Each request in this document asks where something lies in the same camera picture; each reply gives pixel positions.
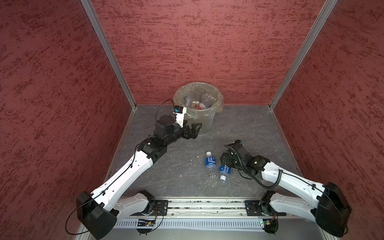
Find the blue label bottle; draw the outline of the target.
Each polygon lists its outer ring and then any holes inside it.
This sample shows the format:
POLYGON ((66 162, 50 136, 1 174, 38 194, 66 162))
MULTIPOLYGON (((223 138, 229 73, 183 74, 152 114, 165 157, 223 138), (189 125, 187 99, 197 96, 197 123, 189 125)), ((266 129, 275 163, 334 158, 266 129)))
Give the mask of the blue label bottle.
POLYGON ((220 181, 222 183, 225 183, 230 176, 232 168, 226 166, 226 165, 221 165, 219 169, 219 175, 220 175, 220 181))
POLYGON ((202 95, 202 100, 200 103, 203 103, 208 109, 216 102, 216 100, 217 98, 215 98, 213 95, 205 93, 202 95))
POLYGON ((217 163, 211 151, 206 152, 205 169, 206 169, 206 176, 210 180, 216 179, 217 173, 218 173, 217 163))

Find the clear bottle red label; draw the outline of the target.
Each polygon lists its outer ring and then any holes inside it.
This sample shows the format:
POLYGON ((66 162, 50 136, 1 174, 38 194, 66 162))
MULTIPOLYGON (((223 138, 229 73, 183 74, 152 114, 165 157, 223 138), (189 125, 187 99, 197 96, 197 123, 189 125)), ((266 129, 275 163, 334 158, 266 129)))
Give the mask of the clear bottle red label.
POLYGON ((203 103, 199 103, 197 105, 197 110, 206 110, 206 109, 207 109, 207 107, 203 103))

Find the clear purple tinted bottle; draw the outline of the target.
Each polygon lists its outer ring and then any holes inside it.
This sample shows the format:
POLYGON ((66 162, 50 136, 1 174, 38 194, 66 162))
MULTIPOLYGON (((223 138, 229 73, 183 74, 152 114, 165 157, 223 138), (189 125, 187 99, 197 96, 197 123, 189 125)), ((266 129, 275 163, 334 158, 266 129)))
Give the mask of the clear purple tinted bottle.
POLYGON ((192 108, 194 105, 193 100, 189 95, 184 95, 183 101, 187 108, 192 108))

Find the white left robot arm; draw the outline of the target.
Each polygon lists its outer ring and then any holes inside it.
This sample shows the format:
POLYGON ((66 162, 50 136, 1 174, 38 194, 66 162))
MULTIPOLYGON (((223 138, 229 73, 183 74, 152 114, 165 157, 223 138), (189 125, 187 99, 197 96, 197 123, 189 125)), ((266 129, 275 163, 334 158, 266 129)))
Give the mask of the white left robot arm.
POLYGON ((133 156, 105 183, 90 194, 82 192, 76 199, 78 220, 95 239, 104 238, 115 226, 118 218, 154 210, 155 198, 146 191, 121 201, 121 196, 147 169, 166 152, 168 145, 183 138, 196 139, 201 123, 192 123, 176 117, 162 116, 155 122, 154 134, 135 147, 133 156))

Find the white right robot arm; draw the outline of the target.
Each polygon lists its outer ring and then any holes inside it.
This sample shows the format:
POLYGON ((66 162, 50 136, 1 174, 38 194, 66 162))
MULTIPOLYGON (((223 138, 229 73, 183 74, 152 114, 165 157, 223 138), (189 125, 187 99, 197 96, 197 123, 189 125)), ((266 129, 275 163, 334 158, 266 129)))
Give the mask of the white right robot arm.
POLYGON ((275 234, 278 217, 294 215, 315 222, 332 236, 348 233, 352 208, 338 185, 305 179, 263 156, 252 156, 240 140, 225 147, 220 157, 222 173, 237 169, 267 190, 260 200, 245 202, 248 215, 271 217, 264 222, 265 232, 275 234))

